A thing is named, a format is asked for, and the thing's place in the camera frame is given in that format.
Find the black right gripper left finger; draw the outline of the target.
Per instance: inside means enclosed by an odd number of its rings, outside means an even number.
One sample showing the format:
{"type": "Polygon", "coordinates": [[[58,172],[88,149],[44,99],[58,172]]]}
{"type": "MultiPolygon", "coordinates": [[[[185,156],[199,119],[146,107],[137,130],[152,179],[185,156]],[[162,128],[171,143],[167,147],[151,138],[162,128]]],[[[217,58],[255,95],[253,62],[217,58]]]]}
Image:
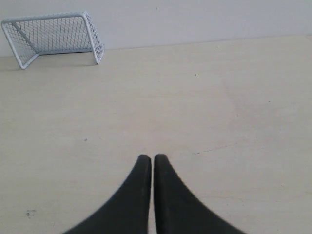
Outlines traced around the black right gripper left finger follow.
{"type": "Polygon", "coordinates": [[[151,159],[139,155],[119,189],[67,234],[147,234],[151,198],[151,159]]]}

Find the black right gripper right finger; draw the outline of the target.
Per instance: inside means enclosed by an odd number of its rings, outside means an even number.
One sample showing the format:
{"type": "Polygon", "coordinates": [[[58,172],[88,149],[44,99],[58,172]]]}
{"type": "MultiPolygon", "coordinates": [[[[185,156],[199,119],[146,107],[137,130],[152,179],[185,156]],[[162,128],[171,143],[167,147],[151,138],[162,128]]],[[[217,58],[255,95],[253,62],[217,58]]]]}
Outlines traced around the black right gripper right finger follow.
{"type": "Polygon", "coordinates": [[[158,234],[242,234],[208,209],[183,183],[168,157],[154,158],[154,213],[158,234]]]}

